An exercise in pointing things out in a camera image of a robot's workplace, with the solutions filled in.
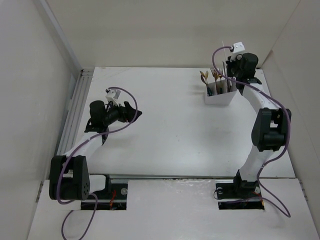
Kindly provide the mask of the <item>small gold spoon green handle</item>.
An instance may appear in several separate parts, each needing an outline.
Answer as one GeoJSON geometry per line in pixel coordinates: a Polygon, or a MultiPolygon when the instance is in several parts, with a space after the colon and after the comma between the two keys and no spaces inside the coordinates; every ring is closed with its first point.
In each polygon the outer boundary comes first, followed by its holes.
{"type": "Polygon", "coordinates": [[[209,72],[206,71],[205,74],[204,74],[204,80],[205,80],[205,84],[206,84],[206,89],[209,86],[208,77],[209,77],[209,72]]]}

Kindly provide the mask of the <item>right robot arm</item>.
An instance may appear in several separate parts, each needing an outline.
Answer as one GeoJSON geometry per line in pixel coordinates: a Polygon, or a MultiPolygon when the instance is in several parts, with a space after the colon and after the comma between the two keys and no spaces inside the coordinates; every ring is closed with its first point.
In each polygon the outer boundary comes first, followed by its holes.
{"type": "Polygon", "coordinates": [[[227,76],[256,112],[256,120],[251,131],[252,148],[244,165],[232,183],[216,184],[221,190],[219,199],[256,196],[254,191],[260,188],[258,179],[266,162],[288,142],[291,111],[265,93],[262,82],[255,76],[258,61],[253,53],[234,53],[226,62],[227,76]]]}

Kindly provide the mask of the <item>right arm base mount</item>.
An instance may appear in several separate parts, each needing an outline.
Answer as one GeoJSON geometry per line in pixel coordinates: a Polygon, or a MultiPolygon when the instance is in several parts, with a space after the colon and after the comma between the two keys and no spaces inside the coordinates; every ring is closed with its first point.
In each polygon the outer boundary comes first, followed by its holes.
{"type": "Polygon", "coordinates": [[[236,186],[233,182],[217,182],[213,196],[219,210],[264,210],[261,191],[257,185],[236,186]]]}

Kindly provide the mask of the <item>lilac utensil container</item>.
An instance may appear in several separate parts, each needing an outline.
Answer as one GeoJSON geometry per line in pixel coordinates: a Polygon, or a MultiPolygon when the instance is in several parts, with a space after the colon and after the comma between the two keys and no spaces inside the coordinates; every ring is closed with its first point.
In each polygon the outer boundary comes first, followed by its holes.
{"type": "Polygon", "coordinates": [[[225,89],[225,79],[223,78],[224,81],[224,93],[223,94],[216,94],[216,89],[215,89],[215,82],[209,83],[208,85],[212,89],[213,96],[208,96],[207,91],[204,91],[204,103],[206,105],[215,105],[215,106],[228,106],[234,96],[237,93],[237,89],[230,90],[229,92],[226,92],[225,89]]]}

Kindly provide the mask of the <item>aluminium frame rail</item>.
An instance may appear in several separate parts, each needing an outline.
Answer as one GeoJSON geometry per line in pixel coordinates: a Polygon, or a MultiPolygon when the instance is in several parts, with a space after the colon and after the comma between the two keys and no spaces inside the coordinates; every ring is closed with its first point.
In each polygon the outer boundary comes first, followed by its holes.
{"type": "Polygon", "coordinates": [[[54,155],[62,155],[76,143],[93,73],[93,69],[82,69],[70,77],[54,155]]]}

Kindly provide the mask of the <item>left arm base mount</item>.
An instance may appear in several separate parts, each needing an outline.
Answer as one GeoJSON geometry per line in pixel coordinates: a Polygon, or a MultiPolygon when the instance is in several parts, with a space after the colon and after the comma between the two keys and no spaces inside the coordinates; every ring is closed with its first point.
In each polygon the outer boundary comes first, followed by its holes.
{"type": "MultiPolygon", "coordinates": [[[[91,174],[89,193],[97,197],[97,210],[122,211],[127,209],[128,183],[113,181],[110,176],[91,174]]],[[[96,198],[89,195],[81,202],[81,210],[93,210],[96,198]]]]}

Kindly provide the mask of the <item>brown wooden spoon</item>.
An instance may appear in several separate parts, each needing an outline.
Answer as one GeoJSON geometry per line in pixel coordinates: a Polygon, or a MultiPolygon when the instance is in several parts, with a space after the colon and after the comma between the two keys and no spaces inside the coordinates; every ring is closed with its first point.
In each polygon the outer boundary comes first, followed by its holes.
{"type": "Polygon", "coordinates": [[[200,79],[201,79],[201,81],[202,81],[202,82],[205,84],[205,86],[206,86],[204,76],[205,76],[205,72],[200,71],[200,79]]]}

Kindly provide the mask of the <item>gold fork dark green handle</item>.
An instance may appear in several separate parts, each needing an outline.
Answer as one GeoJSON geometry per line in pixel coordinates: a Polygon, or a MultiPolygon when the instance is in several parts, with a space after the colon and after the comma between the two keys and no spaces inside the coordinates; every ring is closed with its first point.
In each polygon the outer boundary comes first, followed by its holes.
{"type": "Polygon", "coordinates": [[[218,79],[220,78],[220,75],[219,75],[219,73],[216,71],[216,70],[214,70],[213,71],[214,72],[214,80],[215,80],[215,87],[216,87],[216,92],[217,92],[217,94],[220,94],[221,93],[221,90],[220,90],[220,87],[219,87],[219,81],[218,81],[218,79]]]}

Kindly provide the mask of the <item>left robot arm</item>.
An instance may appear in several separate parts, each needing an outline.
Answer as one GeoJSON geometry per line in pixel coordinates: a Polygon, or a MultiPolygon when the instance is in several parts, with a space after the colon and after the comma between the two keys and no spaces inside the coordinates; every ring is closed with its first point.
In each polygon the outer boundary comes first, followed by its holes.
{"type": "Polygon", "coordinates": [[[103,199],[111,195],[109,176],[105,173],[90,174],[88,161],[106,143],[112,133],[109,129],[111,124],[121,122],[129,126],[142,115],[142,111],[127,101],[116,105],[96,100],[89,105],[89,114],[81,140],[66,153],[54,156],[50,162],[49,197],[60,204],[84,201],[94,193],[103,199]]]}

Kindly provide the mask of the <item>rose gold fork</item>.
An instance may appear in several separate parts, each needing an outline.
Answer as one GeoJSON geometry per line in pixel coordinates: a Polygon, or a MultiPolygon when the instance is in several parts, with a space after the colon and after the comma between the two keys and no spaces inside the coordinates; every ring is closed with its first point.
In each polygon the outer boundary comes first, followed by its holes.
{"type": "Polygon", "coordinates": [[[216,94],[218,95],[219,92],[218,92],[218,82],[217,82],[217,80],[218,80],[218,78],[219,78],[219,74],[218,74],[218,72],[215,70],[214,67],[211,67],[211,68],[210,68],[210,71],[211,71],[212,76],[213,76],[213,78],[214,78],[215,92],[216,92],[216,94]]]}

